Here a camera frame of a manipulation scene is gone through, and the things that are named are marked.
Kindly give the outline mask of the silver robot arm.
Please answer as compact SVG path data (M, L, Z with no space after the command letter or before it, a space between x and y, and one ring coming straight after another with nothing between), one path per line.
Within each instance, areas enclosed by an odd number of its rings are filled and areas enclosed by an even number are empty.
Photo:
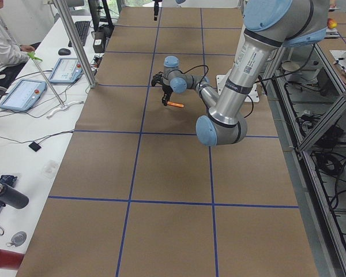
M164 104L173 92L195 90L206 106L206 115L195 125L199 141L206 146L235 144L247 132L240 109L270 53L323 40L328 10L329 1L248 1L243 11L245 41L221 92L204 76L184 74L175 56L165 58L164 70L153 76L152 85L162 85Z

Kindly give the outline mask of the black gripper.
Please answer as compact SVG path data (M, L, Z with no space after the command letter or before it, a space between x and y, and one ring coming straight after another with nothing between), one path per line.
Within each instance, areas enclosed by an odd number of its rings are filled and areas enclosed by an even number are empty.
M154 6L153 6L154 21L157 21L157 14L159 12L159 3L161 3L161 0L154 0Z
M161 102L163 106L167 106L168 102L170 101L170 97L173 93L173 89L169 85L163 85L163 98L161 99Z

